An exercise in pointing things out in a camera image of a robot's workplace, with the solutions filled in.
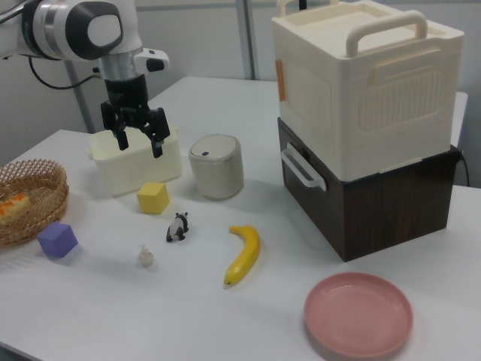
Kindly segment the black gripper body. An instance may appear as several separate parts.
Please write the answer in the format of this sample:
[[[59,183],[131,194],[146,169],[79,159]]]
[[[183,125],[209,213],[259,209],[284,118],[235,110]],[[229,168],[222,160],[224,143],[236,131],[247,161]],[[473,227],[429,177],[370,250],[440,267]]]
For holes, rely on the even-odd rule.
[[[104,127],[113,127],[115,116],[122,116],[122,109],[128,111],[126,125],[144,127],[147,124],[148,91],[145,76],[128,80],[104,81],[108,100],[104,102]]]

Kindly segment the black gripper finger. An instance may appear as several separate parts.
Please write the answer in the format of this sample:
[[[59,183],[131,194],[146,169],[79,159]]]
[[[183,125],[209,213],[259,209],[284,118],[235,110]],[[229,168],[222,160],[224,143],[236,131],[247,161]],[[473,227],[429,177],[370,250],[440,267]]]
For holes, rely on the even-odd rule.
[[[101,104],[101,116],[104,128],[113,133],[119,149],[126,150],[129,147],[129,142],[125,132],[126,125],[123,116],[119,114],[110,102],[103,102]]]
[[[163,108],[149,109],[143,113],[141,131],[150,139],[153,157],[163,154],[162,145],[170,135],[168,121]]]

